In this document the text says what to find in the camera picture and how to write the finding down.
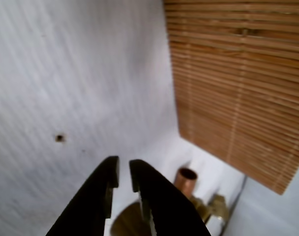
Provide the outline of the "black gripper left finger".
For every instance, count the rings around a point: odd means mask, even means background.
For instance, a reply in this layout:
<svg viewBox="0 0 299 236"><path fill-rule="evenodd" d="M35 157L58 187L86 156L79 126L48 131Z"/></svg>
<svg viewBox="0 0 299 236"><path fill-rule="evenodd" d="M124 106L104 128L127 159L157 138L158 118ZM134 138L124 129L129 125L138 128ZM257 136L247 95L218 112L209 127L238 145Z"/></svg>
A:
<svg viewBox="0 0 299 236"><path fill-rule="evenodd" d="M84 182L48 236L102 236L111 218L113 189L119 186L119 157L105 158Z"/></svg>

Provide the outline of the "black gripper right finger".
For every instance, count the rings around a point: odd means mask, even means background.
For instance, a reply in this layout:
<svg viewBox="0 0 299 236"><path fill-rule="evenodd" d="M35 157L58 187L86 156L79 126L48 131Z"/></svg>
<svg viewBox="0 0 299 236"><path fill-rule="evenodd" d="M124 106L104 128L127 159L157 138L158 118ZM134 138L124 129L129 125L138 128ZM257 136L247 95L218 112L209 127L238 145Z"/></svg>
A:
<svg viewBox="0 0 299 236"><path fill-rule="evenodd" d="M153 236L209 236L194 205L147 162L129 161L132 188Z"/></svg>

